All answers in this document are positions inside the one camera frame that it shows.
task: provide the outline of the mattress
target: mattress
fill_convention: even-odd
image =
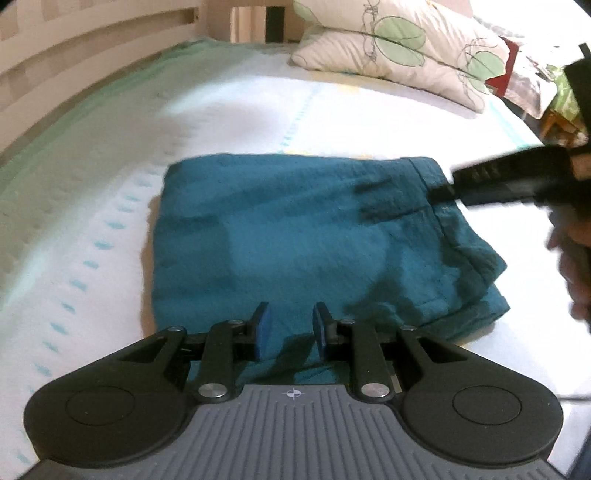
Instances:
[[[427,156],[450,168],[536,137],[500,99],[476,114],[427,92],[288,64],[288,47],[201,41],[84,101],[0,171],[0,478],[37,459],[22,426],[53,378],[152,332],[150,226],[163,174],[219,152],[364,158]],[[544,249],[532,206],[465,212],[509,267],[512,310],[470,350],[557,394],[591,391],[591,336]],[[566,471],[591,407],[565,406],[551,461]]]

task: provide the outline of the wooden headboard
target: wooden headboard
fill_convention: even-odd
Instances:
[[[239,23],[252,21],[253,30],[256,7],[291,3],[14,1],[0,14],[0,166],[82,96],[142,61],[204,35],[236,41]],[[254,30],[264,41],[264,26]]]

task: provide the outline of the teal cloth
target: teal cloth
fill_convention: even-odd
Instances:
[[[154,229],[159,329],[207,332],[272,311],[264,360],[238,384],[345,381],[323,365],[312,308],[335,318],[407,324],[458,340],[508,310],[494,286],[506,265],[457,206],[432,206],[446,178],[430,158],[360,161],[211,155],[169,168]]]

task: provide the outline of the red object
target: red object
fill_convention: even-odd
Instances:
[[[506,38],[503,38],[503,40],[509,47],[509,59],[507,60],[507,64],[505,66],[505,74],[499,77],[488,79],[485,82],[485,85],[491,88],[493,93],[500,98],[505,96],[507,86],[509,85],[509,79],[511,78],[511,74],[513,74],[513,66],[515,65],[517,52],[519,52],[519,45],[517,43],[507,40]]]

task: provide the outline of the finger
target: finger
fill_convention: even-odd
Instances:
[[[552,210],[548,214],[548,218],[555,228],[560,228],[564,223],[564,215],[558,210]]]
[[[554,250],[554,248],[559,247],[563,236],[564,236],[564,233],[562,233],[560,230],[558,230],[556,228],[554,230],[552,230],[552,233],[550,234],[550,237],[548,238],[548,241],[546,242],[546,248],[548,250]]]
[[[591,287],[581,282],[568,283],[567,289],[570,298],[575,303],[582,303],[587,306],[591,304]]]
[[[564,253],[560,256],[558,271],[569,283],[576,283],[580,281],[577,264],[572,258]]]
[[[591,219],[565,225],[564,231],[574,242],[591,248]]]
[[[589,318],[589,305],[583,303],[573,303],[570,308],[570,315],[575,320],[591,320]]]

